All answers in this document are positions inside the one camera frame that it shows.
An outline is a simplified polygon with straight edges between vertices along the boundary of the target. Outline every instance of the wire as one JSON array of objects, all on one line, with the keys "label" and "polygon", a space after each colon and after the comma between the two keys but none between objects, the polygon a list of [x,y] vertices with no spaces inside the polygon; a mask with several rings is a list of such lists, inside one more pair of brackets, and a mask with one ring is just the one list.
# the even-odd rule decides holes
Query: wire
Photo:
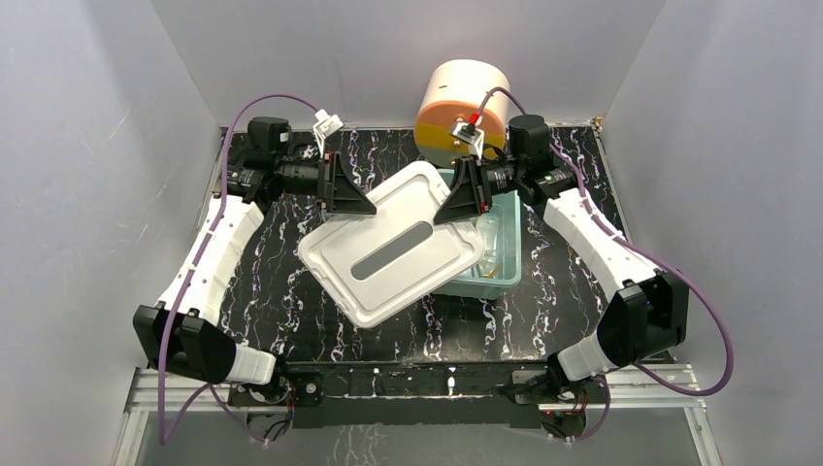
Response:
[{"label": "wire", "polygon": [[597,432],[600,427],[606,422],[606,416],[609,415],[609,409],[611,408],[611,391],[609,390],[609,383],[606,382],[606,378],[603,377],[595,377],[595,381],[600,383],[600,386],[606,390],[606,405],[603,407],[603,415],[600,416],[600,419],[597,420],[597,423],[594,424],[594,427],[591,428],[588,432],[583,433],[583,435],[579,437],[575,437],[574,441],[578,442],[580,440],[585,440],[591,437],[592,435]]},{"label": "wire", "polygon": [[274,424],[272,424],[272,426],[271,426],[271,427],[269,427],[268,429],[266,429],[266,433],[265,433],[265,434],[263,434],[263,437],[268,439],[268,438],[269,438],[269,434],[271,434],[271,433],[272,433],[272,431],[273,431],[273,430],[275,430],[275,427],[277,427],[277,426],[279,426],[279,425],[281,425],[281,424],[285,424],[285,423],[287,423],[287,422],[291,422],[291,420],[290,420],[290,419],[284,419],[284,420],[279,420],[279,421],[275,422]]},{"label": "wire", "polygon": [[669,381],[664,380],[654,372],[652,372],[649,368],[643,366],[642,364],[635,364],[635,367],[643,371],[646,375],[651,377],[654,381],[658,382],[659,384],[663,385],[664,387],[680,393],[682,395],[689,395],[689,396],[709,396],[717,393],[718,391],[722,390],[729,380],[732,378],[732,372],[735,369],[735,349],[732,346],[732,337],[729,332],[729,328],[726,326],[726,323],[723,322],[723,319],[720,318],[720,314],[714,308],[714,305],[708,300],[708,297],[700,290],[696,283],[692,282],[688,277],[682,274],[679,270],[675,267],[672,267],[668,263],[664,262],[663,259],[656,257],[651,252],[643,250],[628,241],[624,240],[620,237],[620,235],[615,235],[614,230],[606,226],[602,220],[600,220],[599,216],[594,215],[594,210],[590,204],[591,200],[588,196],[588,192],[586,191],[586,186],[583,183],[583,175],[580,172],[580,169],[574,164],[571,158],[561,153],[555,146],[549,146],[551,150],[563,160],[566,165],[575,172],[575,176],[577,177],[577,190],[579,191],[580,197],[583,198],[583,208],[585,208],[586,212],[591,216],[592,220],[594,220],[595,224],[603,230],[609,236],[614,236],[614,241],[622,246],[623,248],[630,250],[636,254],[639,254],[649,261],[653,262],[655,265],[663,269],[664,271],[668,271],[675,277],[677,277],[681,282],[685,283],[694,293],[695,296],[706,306],[706,310],[711,318],[714,320],[714,323],[717,324],[717,329],[720,330],[720,337],[723,339],[723,347],[726,349],[726,367],[723,369],[723,375],[720,377],[720,380],[717,383],[705,390],[690,390],[688,388],[683,388],[681,386],[677,386]]},{"label": "wire", "polygon": [[583,403],[582,403],[582,405],[580,405],[580,411],[578,411],[578,413],[585,412],[587,406],[589,406],[589,392],[588,391],[583,391]]},{"label": "wire", "polygon": [[552,425],[552,424],[550,424],[548,422],[545,422],[545,421],[541,421],[541,425],[543,426],[543,429],[545,429],[548,432],[548,434],[549,434],[548,438],[549,439],[553,439],[555,437],[557,437],[559,439],[565,439],[566,438],[566,436],[563,435],[563,432],[556,425]]},{"label": "wire", "polygon": [[[240,117],[243,113],[248,110],[249,107],[260,102],[261,100],[273,99],[273,98],[284,98],[295,100],[302,104],[305,104],[309,108],[311,108],[315,113],[318,112],[318,108],[306,100],[301,99],[300,97],[296,97],[289,94],[266,94],[260,97],[254,98],[248,101],[243,107],[237,112],[237,115],[232,120],[231,124],[229,124],[228,129],[226,130],[226,135],[223,138],[223,145],[220,149],[220,208],[217,210],[216,216],[214,216],[214,220],[212,220],[212,225],[209,227],[209,231],[214,233],[217,229],[217,226],[220,224],[220,221],[223,219],[223,213],[226,210],[226,195],[228,192],[228,153],[229,148],[231,147],[231,140],[232,136],[234,136],[234,130],[237,126],[238,121],[240,121]],[[172,336],[172,323],[175,320],[175,316],[178,313],[178,309],[180,308],[182,298],[185,296],[185,291],[188,289],[189,285],[191,284],[191,278],[194,276],[194,271],[197,265],[200,263],[200,259],[203,257],[203,253],[206,251],[206,246],[209,245],[209,241],[212,239],[212,235],[205,235],[203,238],[203,242],[200,243],[200,247],[197,249],[197,252],[194,254],[194,258],[191,260],[191,266],[189,267],[188,272],[185,274],[185,278],[183,279],[180,291],[178,291],[177,297],[175,297],[175,301],[172,304],[172,309],[169,311],[169,315],[166,318],[166,323],[163,327],[163,335],[160,339],[160,354],[157,360],[157,404],[158,404],[158,413],[157,413],[157,423],[158,423],[158,430],[159,430],[159,437],[160,437],[160,445],[165,446],[166,443],[171,438],[172,434],[174,433],[177,426],[180,424],[182,419],[182,415],[185,413],[185,410],[181,410],[177,417],[172,424],[172,428],[169,430],[169,434],[166,435],[166,357],[168,356],[169,352],[169,341],[171,340]],[[257,440],[260,440],[261,437],[255,433],[254,431],[250,430],[240,419],[228,409],[225,403],[219,399],[219,396],[214,391],[214,387],[211,386],[209,383],[201,387],[198,391],[194,392],[191,397],[186,401],[185,407],[191,404],[203,390],[208,387],[212,394],[214,395],[214,399],[217,401],[217,404],[220,405],[220,408],[223,409],[227,414],[235,419],[235,421],[239,422],[239,425],[243,427],[252,437]]]},{"label": "wire", "polygon": [[288,404],[286,408],[288,408],[288,418],[289,420],[294,420],[294,391],[295,389],[291,389],[291,397],[288,400]]},{"label": "wire", "polygon": [[504,94],[506,94],[506,96],[509,97],[509,100],[511,100],[511,102],[514,104],[514,106],[517,107],[517,110],[519,110],[522,114],[526,115],[526,109],[523,108],[523,106],[520,104],[520,102],[518,102],[517,99],[515,99],[513,95],[511,95],[511,92],[509,92],[509,90],[506,89],[505,87],[499,87],[499,86],[492,87],[491,89],[489,89],[488,92],[486,92],[486,96],[483,97],[482,102],[480,102],[480,106],[477,107],[477,114],[478,115],[483,115],[483,109],[486,108],[486,104],[488,104],[489,99],[491,98],[491,96],[495,92],[503,92]]},{"label": "wire", "polygon": [[291,429],[291,421],[285,423],[280,429],[278,429],[278,433],[275,434],[274,437],[272,437],[272,442],[279,439],[280,435],[285,435],[285,433],[288,432],[289,429]]}]

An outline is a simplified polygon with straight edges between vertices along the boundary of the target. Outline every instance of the white plastic lid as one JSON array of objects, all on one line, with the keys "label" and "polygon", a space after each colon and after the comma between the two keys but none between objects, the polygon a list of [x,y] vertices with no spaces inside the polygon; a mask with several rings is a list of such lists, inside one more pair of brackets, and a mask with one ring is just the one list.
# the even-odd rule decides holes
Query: white plastic lid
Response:
[{"label": "white plastic lid", "polygon": [[434,166],[414,162],[369,192],[376,216],[333,216],[297,254],[355,325],[374,327],[480,261],[470,221],[433,223],[448,194]]}]

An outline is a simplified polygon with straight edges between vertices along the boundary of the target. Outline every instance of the white cylinder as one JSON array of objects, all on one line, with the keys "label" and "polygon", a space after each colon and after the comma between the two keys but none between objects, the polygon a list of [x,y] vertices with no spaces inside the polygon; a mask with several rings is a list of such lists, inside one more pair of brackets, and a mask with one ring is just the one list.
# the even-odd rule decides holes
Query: white cylinder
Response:
[{"label": "white cylinder", "polygon": [[[509,80],[494,66],[476,60],[451,60],[432,74],[423,103],[414,124],[414,141],[420,153],[431,163],[449,167],[451,160],[469,153],[464,143],[455,145],[449,131],[455,121],[468,120],[477,111],[486,93],[493,87],[509,90]],[[485,143],[501,148],[506,141],[509,99],[497,92],[483,109],[479,128],[485,131]],[[493,150],[484,156],[494,158]]]}]

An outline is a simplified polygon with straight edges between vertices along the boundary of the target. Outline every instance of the black marble table surface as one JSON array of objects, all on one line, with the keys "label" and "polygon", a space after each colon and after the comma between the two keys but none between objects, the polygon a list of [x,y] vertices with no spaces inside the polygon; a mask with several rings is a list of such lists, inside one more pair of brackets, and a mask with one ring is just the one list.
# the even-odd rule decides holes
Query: black marble table surface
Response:
[{"label": "black marble table surface", "polygon": [[[552,130],[576,160],[592,198],[622,229],[594,130]],[[235,142],[242,140],[236,137]],[[327,141],[368,191],[421,159],[411,130],[345,131]],[[357,328],[297,258],[320,223],[307,196],[285,196],[251,238],[222,304],[221,328],[289,361],[539,360],[594,330],[607,301],[565,240],[522,208],[522,280],[493,302],[427,295],[371,328]]]}]

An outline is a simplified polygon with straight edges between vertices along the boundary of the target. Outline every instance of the metal frame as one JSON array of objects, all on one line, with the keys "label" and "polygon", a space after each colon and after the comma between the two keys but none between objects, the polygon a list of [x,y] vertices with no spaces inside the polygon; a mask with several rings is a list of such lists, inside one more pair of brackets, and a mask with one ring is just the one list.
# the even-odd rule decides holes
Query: metal frame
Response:
[{"label": "metal frame", "polygon": [[[698,388],[694,371],[689,364],[656,364],[651,366],[655,374],[683,387]],[[613,409],[682,409],[689,423],[692,441],[704,466],[722,464],[711,430],[706,418],[706,403],[703,398],[680,395],[653,381],[649,376],[634,367],[627,367],[608,374],[607,382],[611,391]],[[166,410],[177,411],[191,395],[202,385],[199,381],[170,375],[166,379]],[[217,393],[228,399],[230,385],[216,385]],[[604,405],[591,404],[592,410],[601,410]],[[550,411],[568,408],[568,405],[541,404],[538,409]],[[188,409],[191,412],[218,412],[221,408],[207,391],[202,393]],[[150,369],[138,369],[129,390],[126,402],[123,426],[117,444],[115,466],[132,466],[136,464],[143,442],[144,433],[151,413],[157,412],[157,372]],[[283,406],[259,406],[237,410],[240,414],[285,414]]]}]

